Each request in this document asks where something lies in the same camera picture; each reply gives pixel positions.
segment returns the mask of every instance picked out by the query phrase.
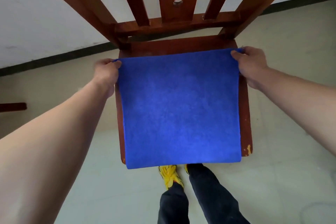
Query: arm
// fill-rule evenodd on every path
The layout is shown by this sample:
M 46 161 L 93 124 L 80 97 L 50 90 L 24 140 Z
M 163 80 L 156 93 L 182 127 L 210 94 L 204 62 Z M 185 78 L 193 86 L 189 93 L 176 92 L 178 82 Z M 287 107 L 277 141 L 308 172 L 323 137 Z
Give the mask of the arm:
M 336 89 L 269 68 L 261 49 L 243 50 L 244 54 L 233 51 L 231 55 L 248 85 L 264 93 L 336 156 Z
M 120 61 L 98 61 L 92 81 L 0 140 L 0 223 L 53 223 L 89 149 Z

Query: shoe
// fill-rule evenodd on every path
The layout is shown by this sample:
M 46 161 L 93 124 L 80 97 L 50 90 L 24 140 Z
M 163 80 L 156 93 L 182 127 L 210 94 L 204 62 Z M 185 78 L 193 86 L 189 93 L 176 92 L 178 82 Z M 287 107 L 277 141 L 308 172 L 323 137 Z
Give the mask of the shoe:
M 177 182 L 184 188 L 183 182 L 176 172 L 176 165 L 159 166 L 159 173 L 162 176 L 167 189 L 173 186 L 174 182 Z
M 184 165 L 184 169 L 185 169 L 185 171 L 187 172 L 187 174 L 189 174 L 189 172 L 188 172 L 188 164 L 185 164 L 185 165 Z

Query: leg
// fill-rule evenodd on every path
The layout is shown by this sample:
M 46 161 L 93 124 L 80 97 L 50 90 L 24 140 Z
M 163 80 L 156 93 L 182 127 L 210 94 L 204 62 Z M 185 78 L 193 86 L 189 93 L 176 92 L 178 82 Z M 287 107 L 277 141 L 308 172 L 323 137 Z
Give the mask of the leg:
M 187 195 L 176 166 L 160 166 L 159 172 L 168 189 L 160 199 L 158 224 L 189 224 Z
M 188 164 L 186 170 L 209 224 L 249 223 L 240 213 L 237 200 L 219 183 L 210 169 L 202 164 Z

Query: hand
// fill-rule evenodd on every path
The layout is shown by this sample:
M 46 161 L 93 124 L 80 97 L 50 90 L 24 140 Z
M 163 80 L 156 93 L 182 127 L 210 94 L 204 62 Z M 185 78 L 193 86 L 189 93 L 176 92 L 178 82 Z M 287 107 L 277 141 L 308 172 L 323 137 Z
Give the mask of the hand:
M 102 59 L 94 65 L 93 81 L 100 85 L 106 86 L 109 90 L 108 96 L 114 93 L 114 85 L 118 80 L 118 69 L 121 66 L 121 61 L 112 62 L 113 59 Z
M 241 53 L 231 51 L 231 55 L 238 61 L 239 71 L 246 77 L 247 84 L 254 89 L 258 89 L 257 80 L 262 71 L 268 69 L 264 51 L 246 46 L 243 47 Z

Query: person's right arm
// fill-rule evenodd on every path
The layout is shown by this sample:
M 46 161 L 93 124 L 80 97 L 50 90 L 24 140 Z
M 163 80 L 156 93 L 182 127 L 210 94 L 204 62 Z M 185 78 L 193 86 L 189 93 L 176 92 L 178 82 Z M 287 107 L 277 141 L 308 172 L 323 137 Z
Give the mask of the person's right arm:
M 248 85 L 260 90 L 316 141 L 336 156 L 336 89 L 267 66 L 261 49 L 232 51 Z

